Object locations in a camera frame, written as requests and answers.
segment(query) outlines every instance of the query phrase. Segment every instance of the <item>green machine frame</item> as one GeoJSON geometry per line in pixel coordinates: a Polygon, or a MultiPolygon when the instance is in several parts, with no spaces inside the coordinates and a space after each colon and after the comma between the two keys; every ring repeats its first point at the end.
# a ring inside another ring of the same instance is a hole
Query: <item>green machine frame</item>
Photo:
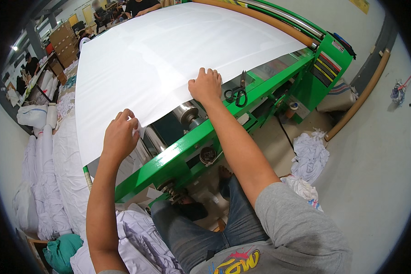
{"type": "MultiPolygon", "coordinates": [[[[223,2],[243,5],[268,14],[313,39],[314,43],[310,48],[284,55],[248,71],[248,102],[245,107],[240,108],[235,102],[224,101],[224,105],[236,118],[245,113],[249,116],[243,124],[248,133],[265,124],[277,111],[286,108],[290,101],[299,104],[293,119],[300,123],[334,87],[351,63],[352,56],[325,30],[282,7],[263,0],[223,2]],[[262,107],[261,111],[251,111],[256,106],[259,106],[257,109],[262,107]]],[[[226,85],[236,86],[231,82],[236,83],[238,80],[239,78],[235,78],[225,83],[223,90],[226,85]]],[[[116,203],[125,203],[151,184],[158,187],[171,180],[174,182],[174,189],[182,189],[194,182],[209,166],[200,161],[189,167],[187,159],[198,154],[198,150],[205,145],[210,145],[216,151],[217,160],[224,157],[218,137],[208,119],[116,186],[116,203]]],[[[89,179],[87,167],[84,167],[84,173],[89,179]]],[[[168,198],[170,194],[166,192],[157,200],[168,198]]]]}

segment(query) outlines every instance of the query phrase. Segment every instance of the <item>door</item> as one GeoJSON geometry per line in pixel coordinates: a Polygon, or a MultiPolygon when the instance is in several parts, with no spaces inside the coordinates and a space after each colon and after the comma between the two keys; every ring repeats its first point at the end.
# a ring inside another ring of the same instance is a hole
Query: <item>door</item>
{"type": "Polygon", "coordinates": [[[77,23],[77,16],[76,16],[76,14],[73,14],[72,16],[69,17],[69,22],[70,22],[70,25],[71,25],[71,26],[73,26],[74,24],[77,23]]]}
{"type": "Polygon", "coordinates": [[[87,22],[88,26],[91,27],[96,24],[94,22],[94,17],[93,17],[94,10],[92,9],[91,5],[88,5],[87,7],[83,8],[82,13],[84,14],[85,21],[87,22]]]}

